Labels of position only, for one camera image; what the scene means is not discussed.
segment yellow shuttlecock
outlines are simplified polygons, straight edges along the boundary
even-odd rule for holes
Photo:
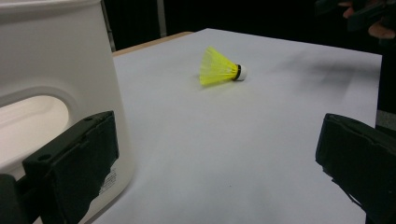
[[[244,65],[233,63],[214,48],[208,47],[202,58],[199,80],[201,85],[207,86],[229,80],[242,81],[247,74]]]

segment black band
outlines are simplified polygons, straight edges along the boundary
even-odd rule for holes
[[[241,65],[238,65],[238,72],[236,73],[236,77],[233,79],[234,81],[238,80],[239,76],[241,75]]]

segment shuttlecock cork base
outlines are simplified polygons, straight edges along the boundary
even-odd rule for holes
[[[200,82],[207,86],[225,81],[243,81],[248,75],[248,70],[242,64],[236,64],[208,47],[201,62]]]

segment white table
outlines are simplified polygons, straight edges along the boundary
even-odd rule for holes
[[[208,46],[247,79],[201,87]],[[315,152],[326,113],[375,126],[380,61],[211,29],[116,57],[136,170],[93,223],[364,223]]]

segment hand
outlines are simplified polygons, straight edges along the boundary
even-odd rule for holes
[[[376,2],[377,0],[370,0],[368,1],[367,6],[370,6],[371,4]],[[346,19],[354,13],[352,2],[340,3],[339,6],[347,7],[347,10],[343,14],[344,18]],[[381,24],[381,21],[377,21],[376,23],[371,25],[368,32],[369,35],[380,39],[393,39],[396,36],[395,31],[383,26]]]

